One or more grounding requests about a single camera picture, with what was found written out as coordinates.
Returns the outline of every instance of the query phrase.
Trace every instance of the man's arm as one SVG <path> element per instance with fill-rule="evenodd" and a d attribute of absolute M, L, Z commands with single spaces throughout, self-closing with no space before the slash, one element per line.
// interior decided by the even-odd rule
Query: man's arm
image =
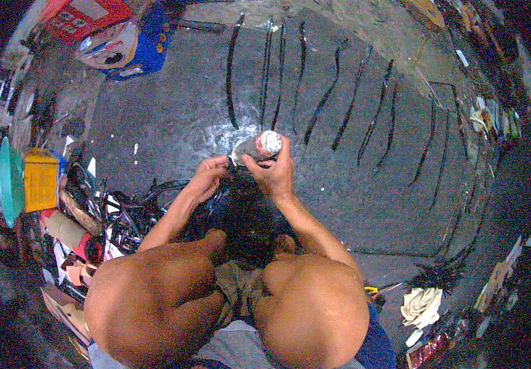
<path fill-rule="evenodd" d="M 167 212 L 140 243 L 137 252 L 166 245 L 173 240 L 188 221 L 198 204 L 206 201 L 218 187 L 218 179 L 225 173 L 226 157 L 204 160 L 196 175 L 175 198 Z"/>
<path fill-rule="evenodd" d="M 330 260 L 350 266 L 361 277 L 362 274 L 353 257 L 328 230 L 315 219 L 294 196 L 292 190 L 292 168 L 290 141 L 281 136 L 282 149 L 277 161 L 265 161 L 265 169 L 257 165 L 248 155 L 242 157 L 243 163 L 253 174 L 263 193 L 269 196 L 288 220 L 299 236 L 300 243 L 310 253 L 325 256 Z"/>

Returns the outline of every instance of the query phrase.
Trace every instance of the black cable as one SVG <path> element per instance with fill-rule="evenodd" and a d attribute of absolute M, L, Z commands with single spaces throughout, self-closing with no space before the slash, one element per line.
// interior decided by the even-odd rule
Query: black cable
<path fill-rule="evenodd" d="M 393 70 L 393 62 L 394 59 L 391 59 L 391 61 L 388 62 L 387 72 L 385 73 L 384 80 L 382 81 L 382 87 L 380 90 L 380 101 L 378 102 L 377 111 L 374 114 L 373 120 L 368 125 L 368 129 L 366 130 L 366 134 L 364 135 L 364 139 L 362 140 L 362 144 L 360 145 L 360 149 L 358 150 L 358 165 L 360 165 L 360 160 L 362 159 L 362 156 L 364 156 L 364 151 L 366 151 L 366 147 L 368 146 L 370 138 L 373 135 L 374 127 L 376 127 L 378 115 L 380 114 L 380 109 L 382 108 L 382 103 L 384 101 L 384 96 L 387 93 L 388 79 L 391 77 L 391 72 Z"/>
<path fill-rule="evenodd" d="M 271 37 L 274 21 L 270 15 L 267 20 L 267 33 L 265 35 L 264 62 L 262 65 L 262 92 L 260 93 L 260 127 L 264 130 L 264 118 L 267 104 L 267 85 L 269 83 L 269 60 L 271 57 Z"/>
<path fill-rule="evenodd" d="M 419 178 L 419 174 L 421 174 L 421 169 L 423 168 L 423 163 L 425 162 L 425 156 L 427 155 L 427 150 L 430 147 L 430 144 L 432 143 L 432 139 L 434 138 L 434 132 L 436 131 L 436 104 L 434 102 L 434 99 L 432 99 L 432 124 L 430 125 L 430 138 L 427 140 L 427 143 L 425 144 L 425 148 L 423 149 L 423 152 L 421 153 L 421 158 L 419 160 L 419 164 L 417 164 L 417 171 L 415 173 L 415 177 L 413 177 L 413 180 L 407 184 L 408 187 L 413 186 L 413 184 L 417 181 L 417 178 Z"/>
<path fill-rule="evenodd" d="M 444 166 L 446 165 L 446 155 L 448 152 L 448 140 L 450 130 L 450 111 L 446 111 L 446 135 L 444 136 L 444 151 L 442 152 L 442 162 L 440 163 L 440 173 L 438 175 L 438 180 L 436 181 L 436 188 L 434 190 L 434 198 L 432 199 L 432 205 L 430 205 L 430 210 L 434 207 L 436 203 L 436 197 L 438 196 L 438 191 L 440 190 L 440 182 L 442 181 L 442 174 L 444 173 Z"/>
<path fill-rule="evenodd" d="M 237 36 L 239 36 L 239 28 L 243 24 L 243 19 L 245 19 L 245 14 L 241 13 L 239 20 L 235 24 L 235 28 L 233 28 L 231 42 L 229 42 L 229 53 L 226 58 L 226 83 L 225 83 L 226 104 L 228 105 L 229 118 L 231 119 L 231 124 L 234 128 L 237 128 L 237 129 L 239 129 L 239 126 L 237 125 L 237 120 L 235 118 L 235 107 L 232 104 L 231 75 L 232 75 L 232 57 L 233 57 L 233 54 L 235 53 L 235 44 L 237 43 Z"/>
<path fill-rule="evenodd" d="M 362 77 L 362 73 L 364 72 L 364 66 L 368 63 L 368 59 L 370 59 L 370 53 L 372 52 L 373 47 L 368 47 L 368 52 L 364 55 L 362 60 L 360 61 L 360 64 L 358 65 L 358 71 L 356 72 L 356 78 L 353 83 L 353 96 L 352 101 L 349 104 L 348 111 L 345 113 L 345 117 L 343 117 L 343 123 L 339 130 L 337 131 L 337 135 L 335 135 L 335 140 L 333 140 L 333 144 L 331 145 L 331 150 L 337 150 L 337 146 L 339 145 L 339 141 L 341 140 L 341 137 L 343 137 L 343 132 L 345 132 L 345 129 L 349 122 L 349 117 L 352 115 L 353 110 L 353 103 L 356 100 L 356 95 L 358 94 L 358 87 L 360 86 L 360 78 Z"/>
<path fill-rule="evenodd" d="M 339 78 L 339 56 L 341 55 L 341 51 L 343 49 L 343 46 L 348 42 L 348 39 L 342 41 L 342 43 L 335 49 L 335 55 L 333 56 L 333 59 L 335 59 L 335 79 L 333 80 L 333 83 L 325 92 L 323 97 L 321 97 L 321 100 L 319 101 L 319 104 L 317 105 L 317 108 L 314 110 L 313 117 L 310 119 L 309 126 L 306 129 L 305 133 L 305 145 L 309 144 L 310 135 L 313 133 L 314 124 L 317 122 L 317 119 L 319 118 L 319 115 L 325 108 L 325 103 L 327 103 L 327 99 L 331 95 L 331 92 L 333 92 L 333 89 L 335 88 L 335 84 L 337 83 L 337 79 Z"/>
<path fill-rule="evenodd" d="M 282 29 L 280 31 L 280 51 L 279 51 L 279 77 L 280 77 L 280 92 L 278 93 L 278 103 L 276 104 L 276 111 L 274 112 L 274 119 L 271 121 L 271 130 L 276 128 L 278 121 L 278 114 L 280 113 L 280 103 L 282 102 L 282 78 L 284 77 L 284 59 L 286 53 L 286 20 L 282 18 Z"/>
<path fill-rule="evenodd" d="M 378 172 L 380 170 L 382 163 L 384 162 L 384 159 L 387 158 L 388 152 L 391 151 L 391 146 L 393 145 L 393 136 L 395 135 L 395 100 L 397 99 L 398 87 L 399 87 L 399 81 L 395 83 L 395 87 L 393 89 L 393 100 L 391 102 L 391 125 L 388 129 L 387 149 L 384 151 L 384 154 L 382 154 L 382 158 L 380 158 L 380 160 L 374 167 L 373 170 L 375 172 Z"/>
<path fill-rule="evenodd" d="M 302 77 L 305 74 L 305 62 L 306 62 L 306 36 L 305 36 L 305 23 L 301 22 L 299 25 L 299 39 L 300 39 L 300 72 L 299 81 L 296 83 L 296 92 L 294 93 L 294 106 L 292 108 L 292 132 L 296 133 L 296 121 L 294 120 L 294 114 L 296 113 L 296 103 L 299 99 L 299 88 L 302 82 Z"/>

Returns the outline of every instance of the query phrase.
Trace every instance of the wooden board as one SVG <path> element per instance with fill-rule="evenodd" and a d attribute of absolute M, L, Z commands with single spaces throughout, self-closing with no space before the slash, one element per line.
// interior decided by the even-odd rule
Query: wooden board
<path fill-rule="evenodd" d="M 446 28 L 444 17 L 430 0 L 401 0 L 401 3 L 415 20 L 430 31 L 440 32 Z"/>

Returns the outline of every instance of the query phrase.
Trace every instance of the man's hand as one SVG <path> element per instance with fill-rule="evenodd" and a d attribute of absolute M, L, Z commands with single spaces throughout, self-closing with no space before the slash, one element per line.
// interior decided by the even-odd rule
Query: man's hand
<path fill-rule="evenodd" d="M 225 174 L 225 167 L 228 165 L 226 157 L 210 158 L 202 161 L 196 175 L 189 182 L 184 191 L 188 196 L 192 196 L 197 203 L 202 203 L 214 195 L 217 190 L 220 177 Z"/>
<path fill-rule="evenodd" d="M 294 162 L 290 158 L 290 140 L 282 135 L 280 135 L 280 139 L 282 140 L 282 149 L 278 154 L 277 161 L 268 160 L 260 163 L 260 165 L 269 166 L 267 169 L 257 165 L 249 155 L 241 157 L 243 164 L 247 166 L 262 192 L 274 203 L 293 196 L 292 170 Z"/>

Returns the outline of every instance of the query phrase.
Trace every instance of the forearm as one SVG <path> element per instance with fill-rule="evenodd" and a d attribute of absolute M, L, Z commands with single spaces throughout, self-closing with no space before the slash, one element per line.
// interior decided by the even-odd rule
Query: forearm
<path fill-rule="evenodd" d="M 192 211 L 198 206 L 195 196 L 191 196 L 186 188 L 173 200 L 163 217 L 145 236 L 138 247 L 138 252 L 143 252 L 153 247 L 169 243 L 188 221 Z"/>
<path fill-rule="evenodd" d="M 361 275 L 355 260 L 341 242 L 312 216 L 295 196 L 275 201 L 275 203 L 296 232 L 300 243 L 307 252 L 342 262 Z"/>

